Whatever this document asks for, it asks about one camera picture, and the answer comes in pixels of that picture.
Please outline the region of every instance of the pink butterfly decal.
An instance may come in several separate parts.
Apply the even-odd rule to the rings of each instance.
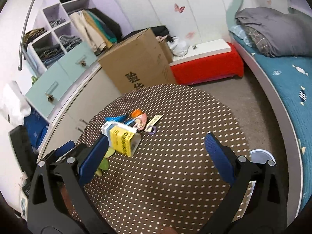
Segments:
[[[194,37],[194,35],[195,35],[195,32],[189,32],[185,37],[187,39],[192,39]]]
[[[185,9],[185,6],[179,7],[176,3],[174,4],[174,11],[182,13]]]

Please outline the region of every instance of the bed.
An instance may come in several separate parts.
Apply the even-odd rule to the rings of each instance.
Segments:
[[[231,38],[265,91],[282,132],[289,169],[290,224],[312,194],[312,58],[269,58],[237,36]]]

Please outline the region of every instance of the red cloth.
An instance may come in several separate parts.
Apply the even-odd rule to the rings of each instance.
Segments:
[[[244,75],[244,62],[235,47],[232,51],[216,54],[171,66],[178,84],[192,85],[221,78]]]

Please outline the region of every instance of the brown tablecloth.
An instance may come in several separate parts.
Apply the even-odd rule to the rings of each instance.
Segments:
[[[91,119],[77,144],[93,144],[105,117],[137,108],[149,118],[164,115],[156,124],[158,132],[143,132],[132,158],[115,153],[109,170],[95,176],[85,190],[118,233],[158,234],[165,226],[181,234],[196,233],[229,189],[205,150],[204,137],[213,132],[237,155],[249,157],[244,132],[231,110],[209,94],[165,84],[119,97]],[[245,202],[246,196],[236,219]],[[75,210],[73,217],[79,219]]]

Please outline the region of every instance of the white plastic bag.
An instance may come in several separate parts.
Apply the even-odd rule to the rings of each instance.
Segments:
[[[30,115],[31,107],[25,100],[16,81],[11,81],[4,86],[2,102],[0,103],[1,115],[14,127],[24,124],[24,117]]]
[[[185,40],[181,40],[178,37],[173,37],[173,40],[173,43],[167,42],[171,52],[175,56],[185,56],[188,53],[190,45]]]

